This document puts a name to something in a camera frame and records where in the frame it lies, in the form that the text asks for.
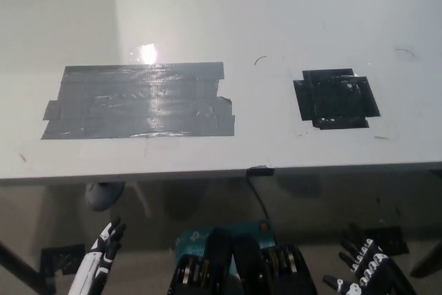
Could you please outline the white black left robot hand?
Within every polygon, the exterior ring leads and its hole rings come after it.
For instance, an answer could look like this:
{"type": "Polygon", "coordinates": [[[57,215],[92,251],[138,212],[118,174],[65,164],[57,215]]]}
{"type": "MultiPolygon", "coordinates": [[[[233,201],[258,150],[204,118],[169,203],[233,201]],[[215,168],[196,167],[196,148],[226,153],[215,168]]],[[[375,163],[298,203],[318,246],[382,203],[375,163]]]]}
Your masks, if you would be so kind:
{"type": "Polygon", "coordinates": [[[98,235],[77,270],[68,295],[99,295],[107,283],[113,261],[122,247],[126,225],[117,216],[98,235]]]}

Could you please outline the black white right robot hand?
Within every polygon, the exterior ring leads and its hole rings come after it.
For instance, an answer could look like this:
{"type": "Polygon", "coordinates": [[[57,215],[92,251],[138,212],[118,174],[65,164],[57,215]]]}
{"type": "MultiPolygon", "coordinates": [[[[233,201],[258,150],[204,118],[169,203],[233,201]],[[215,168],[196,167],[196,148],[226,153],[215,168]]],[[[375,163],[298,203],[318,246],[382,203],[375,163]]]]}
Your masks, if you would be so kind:
{"type": "Polygon", "coordinates": [[[338,254],[354,275],[353,281],[324,275],[323,282],[338,294],[398,294],[416,295],[417,292],[398,265],[378,243],[358,225],[351,223],[343,232],[338,254]]]}

